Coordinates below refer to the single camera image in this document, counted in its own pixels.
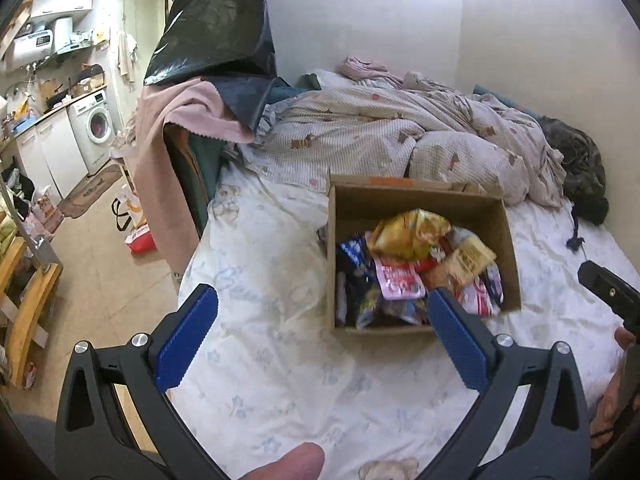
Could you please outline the right hand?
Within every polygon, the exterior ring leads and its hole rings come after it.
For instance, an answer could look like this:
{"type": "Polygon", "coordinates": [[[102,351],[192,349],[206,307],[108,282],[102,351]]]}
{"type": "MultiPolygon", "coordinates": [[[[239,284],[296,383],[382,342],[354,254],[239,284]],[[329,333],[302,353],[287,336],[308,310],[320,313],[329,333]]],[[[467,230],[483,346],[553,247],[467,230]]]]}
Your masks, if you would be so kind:
{"type": "Polygon", "coordinates": [[[614,424],[630,402],[629,391],[639,392],[639,347],[637,337],[624,326],[616,328],[614,338],[625,352],[600,399],[594,419],[590,424],[590,448],[596,452],[614,437],[614,424]]]}

